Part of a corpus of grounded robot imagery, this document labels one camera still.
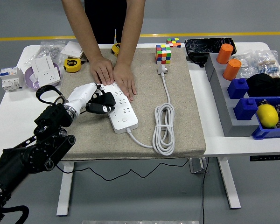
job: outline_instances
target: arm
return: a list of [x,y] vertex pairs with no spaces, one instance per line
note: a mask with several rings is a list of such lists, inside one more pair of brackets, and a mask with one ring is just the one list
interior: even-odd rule
[[113,75],[123,93],[133,101],[133,94],[136,95],[137,92],[131,64],[141,33],[145,0],[127,0],[126,2],[126,20]]
[[95,82],[101,83],[100,78],[104,85],[113,83],[112,63],[102,56],[81,1],[62,0],[62,5],[83,52],[91,61],[91,73]]

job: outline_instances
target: robot finger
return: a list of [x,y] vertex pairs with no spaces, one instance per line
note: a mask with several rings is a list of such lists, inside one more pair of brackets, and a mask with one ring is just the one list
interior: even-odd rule
[[114,106],[105,106],[105,105],[96,104],[96,103],[89,103],[86,106],[87,112],[96,113],[96,114],[105,114],[114,109],[115,109]]
[[91,103],[101,104],[105,106],[114,106],[116,104],[116,101],[112,93],[107,92],[103,95],[97,96],[96,98],[92,98]]

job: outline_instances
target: power strip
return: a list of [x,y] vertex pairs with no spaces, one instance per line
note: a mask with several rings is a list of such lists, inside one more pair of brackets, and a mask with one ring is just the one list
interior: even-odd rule
[[129,127],[131,130],[138,127],[137,116],[126,95],[120,90],[117,83],[111,85],[101,85],[101,89],[110,92],[115,98],[115,110],[108,113],[111,124],[116,134],[126,132]]

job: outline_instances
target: robotic arm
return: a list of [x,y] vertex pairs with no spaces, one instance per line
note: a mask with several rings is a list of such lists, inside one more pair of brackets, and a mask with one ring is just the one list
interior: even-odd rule
[[[56,91],[59,97],[54,103],[41,99],[47,91]],[[37,127],[34,136],[15,146],[4,149],[0,158],[0,221],[3,213],[23,211],[17,224],[24,223],[28,217],[28,208],[18,206],[4,208],[11,198],[11,193],[28,176],[28,174],[51,171],[75,144],[73,135],[67,135],[63,127],[69,127],[81,110],[104,114],[114,110],[115,99],[110,92],[104,93],[95,83],[77,87],[66,101],[60,91],[47,85],[36,92],[36,97],[43,103],[50,104],[35,120]]]

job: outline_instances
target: yellow tape measure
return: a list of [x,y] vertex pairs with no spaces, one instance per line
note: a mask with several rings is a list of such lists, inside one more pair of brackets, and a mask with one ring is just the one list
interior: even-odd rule
[[81,59],[66,59],[64,61],[63,67],[67,72],[77,72],[81,69]]
[[120,49],[120,43],[116,43],[112,46],[111,52],[112,54],[114,54],[115,56],[118,56],[119,54],[119,49]]

